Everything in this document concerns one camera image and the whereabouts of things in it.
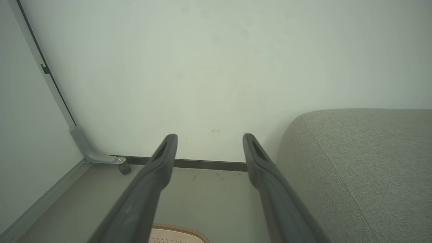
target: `beige mat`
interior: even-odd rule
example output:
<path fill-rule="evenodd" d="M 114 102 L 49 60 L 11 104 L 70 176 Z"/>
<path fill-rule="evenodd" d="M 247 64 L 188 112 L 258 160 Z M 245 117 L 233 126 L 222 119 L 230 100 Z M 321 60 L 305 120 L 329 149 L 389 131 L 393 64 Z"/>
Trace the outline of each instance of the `beige mat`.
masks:
<path fill-rule="evenodd" d="M 153 224 L 149 243 L 210 243 L 210 241 L 197 230 L 169 224 Z"/>

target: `caster wheel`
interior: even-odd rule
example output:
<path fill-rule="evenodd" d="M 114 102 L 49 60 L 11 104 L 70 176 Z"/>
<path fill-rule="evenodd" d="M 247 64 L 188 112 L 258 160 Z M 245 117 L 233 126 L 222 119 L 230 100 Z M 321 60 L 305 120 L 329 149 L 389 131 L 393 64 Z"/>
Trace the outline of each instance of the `caster wheel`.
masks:
<path fill-rule="evenodd" d="M 124 162 L 123 164 L 119 164 L 118 169 L 123 175 L 127 175 L 132 171 L 130 165 L 127 162 Z"/>

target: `fabric seam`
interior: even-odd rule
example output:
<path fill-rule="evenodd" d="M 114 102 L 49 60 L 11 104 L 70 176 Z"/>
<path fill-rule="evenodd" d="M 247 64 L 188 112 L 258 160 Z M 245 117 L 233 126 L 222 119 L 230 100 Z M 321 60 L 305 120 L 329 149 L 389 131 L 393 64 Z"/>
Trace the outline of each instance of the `fabric seam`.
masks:
<path fill-rule="evenodd" d="M 324 149 L 321 147 L 321 145 L 318 143 L 318 141 L 316 140 L 315 136 L 312 134 L 312 132 L 311 132 L 311 130 L 309 129 L 309 127 L 306 125 L 306 122 L 305 122 L 305 119 L 304 119 L 304 114 L 302 114 L 302 121 L 303 121 L 303 124 L 305 125 L 306 129 L 309 131 L 310 135 L 311 135 L 312 138 L 314 139 L 315 143 L 319 146 L 319 148 L 321 149 L 322 153 L 326 156 L 327 161 L 328 161 L 328 162 L 330 163 L 330 165 L 332 166 L 333 171 L 334 171 L 334 173 L 335 173 L 336 176 L 337 176 L 337 181 L 338 181 L 339 185 L 341 186 L 343 192 L 345 193 L 346 197 L 347 197 L 348 200 L 350 201 L 351 206 L 353 207 L 355 213 L 357 214 L 357 216 L 359 217 L 359 219 L 360 219 L 360 221 L 362 222 L 363 226 L 365 227 L 366 231 L 368 232 L 368 234 L 369 234 L 371 240 L 372 240 L 373 242 L 375 242 L 375 240 L 373 239 L 373 237 L 372 237 L 372 235 L 371 235 L 371 232 L 372 232 L 372 234 L 374 235 L 375 239 L 379 242 L 378 238 L 376 237 L 375 233 L 373 232 L 372 227 L 369 225 L 369 223 L 368 223 L 367 220 L 366 220 L 365 213 L 362 213 L 362 211 L 360 210 L 360 206 L 359 206 L 359 204 L 354 200 L 353 196 L 352 196 L 351 193 L 349 192 L 349 188 L 348 188 L 348 186 L 346 185 L 346 183 L 344 182 L 343 176 L 341 176 L 341 175 L 338 173 L 338 171 L 337 171 L 337 169 L 336 169 L 334 163 L 330 160 L 330 158 L 328 157 L 328 155 L 324 152 Z M 360 214 L 362 215 L 362 217 L 359 215 L 359 213 L 358 213 L 356 207 L 359 209 Z"/>

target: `gray fabric cushion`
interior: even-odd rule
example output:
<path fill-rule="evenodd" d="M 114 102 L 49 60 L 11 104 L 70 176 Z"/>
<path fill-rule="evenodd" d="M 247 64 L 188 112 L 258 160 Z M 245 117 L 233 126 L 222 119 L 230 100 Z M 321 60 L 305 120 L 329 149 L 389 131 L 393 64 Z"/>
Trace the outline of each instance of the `gray fabric cushion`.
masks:
<path fill-rule="evenodd" d="M 432 242 L 432 110 L 303 114 L 276 166 L 332 242 Z"/>

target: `dark floor trim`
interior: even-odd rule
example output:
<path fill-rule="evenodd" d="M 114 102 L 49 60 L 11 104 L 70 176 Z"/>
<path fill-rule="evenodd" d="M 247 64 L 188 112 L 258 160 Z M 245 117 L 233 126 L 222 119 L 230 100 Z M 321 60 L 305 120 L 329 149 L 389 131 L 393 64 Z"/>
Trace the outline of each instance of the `dark floor trim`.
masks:
<path fill-rule="evenodd" d="M 145 165 L 150 159 L 149 157 L 125 157 L 129 164 Z M 191 168 L 191 169 L 216 169 L 227 171 L 244 171 L 247 172 L 248 168 L 246 163 L 243 162 L 228 162 L 228 161 L 209 161 L 209 160 L 181 160 L 174 161 L 176 168 Z"/>

